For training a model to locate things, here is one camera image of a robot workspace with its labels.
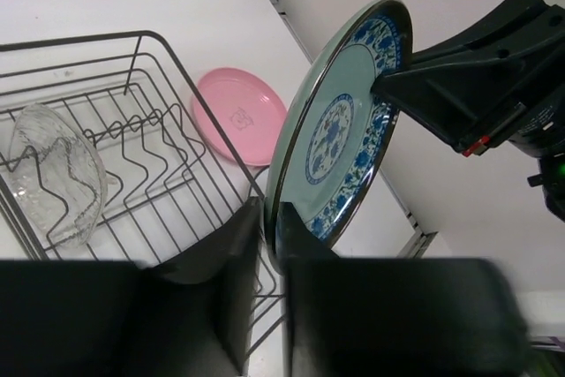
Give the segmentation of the clear glass plate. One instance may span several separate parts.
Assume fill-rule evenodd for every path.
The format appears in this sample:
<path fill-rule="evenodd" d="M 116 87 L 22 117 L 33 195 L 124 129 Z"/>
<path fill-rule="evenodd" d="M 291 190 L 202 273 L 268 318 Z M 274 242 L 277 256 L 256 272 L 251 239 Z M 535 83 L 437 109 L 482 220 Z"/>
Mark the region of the clear glass plate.
<path fill-rule="evenodd" d="M 90 241 L 108 199 L 109 178 L 73 120 L 42 103 L 3 110 L 1 166 L 43 243 L 76 249 Z"/>

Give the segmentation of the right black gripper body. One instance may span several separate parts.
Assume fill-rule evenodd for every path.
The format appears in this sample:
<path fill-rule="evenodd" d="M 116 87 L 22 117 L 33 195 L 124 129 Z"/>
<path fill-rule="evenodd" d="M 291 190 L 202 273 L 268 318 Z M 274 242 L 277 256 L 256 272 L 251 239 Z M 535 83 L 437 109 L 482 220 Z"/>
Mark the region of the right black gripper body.
<path fill-rule="evenodd" d="M 547 209 L 564 219 L 564 0 L 505 0 L 514 27 L 499 42 L 517 67 L 511 99 L 524 107 L 508 130 L 508 142 L 539 164 L 528 177 L 542 190 Z"/>

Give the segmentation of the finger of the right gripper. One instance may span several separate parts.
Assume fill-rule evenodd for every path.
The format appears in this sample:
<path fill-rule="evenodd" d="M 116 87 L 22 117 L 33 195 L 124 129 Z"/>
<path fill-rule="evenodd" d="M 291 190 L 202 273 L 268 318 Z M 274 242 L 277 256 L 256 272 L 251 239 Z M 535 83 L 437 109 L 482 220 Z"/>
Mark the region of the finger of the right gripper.
<path fill-rule="evenodd" d="M 552 7 L 504 0 L 460 34 L 411 59 L 412 69 L 546 69 L 552 66 Z"/>
<path fill-rule="evenodd" d="M 469 156 L 525 112 L 515 94 L 524 73 L 520 59 L 428 60 L 383 73 L 373 93 Z"/>

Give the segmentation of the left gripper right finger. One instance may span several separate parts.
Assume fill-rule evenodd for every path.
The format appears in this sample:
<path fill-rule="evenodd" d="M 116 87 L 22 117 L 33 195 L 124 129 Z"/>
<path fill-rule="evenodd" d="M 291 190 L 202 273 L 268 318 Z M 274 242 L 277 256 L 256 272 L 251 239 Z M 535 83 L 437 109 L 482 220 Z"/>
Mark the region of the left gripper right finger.
<path fill-rule="evenodd" d="M 289 376 L 519 376 L 528 328 L 476 258 L 341 257 L 290 203 L 276 219 Z"/>

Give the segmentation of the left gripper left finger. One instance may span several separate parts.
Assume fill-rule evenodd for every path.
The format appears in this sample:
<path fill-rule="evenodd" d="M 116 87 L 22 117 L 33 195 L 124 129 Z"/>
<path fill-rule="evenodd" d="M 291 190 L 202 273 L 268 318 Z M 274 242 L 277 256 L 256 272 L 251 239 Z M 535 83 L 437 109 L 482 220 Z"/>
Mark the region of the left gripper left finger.
<path fill-rule="evenodd" d="M 4 376 L 241 376 L 260 241 L 250 198 L 218 230 L 152 268 L 3 260 Z"/>

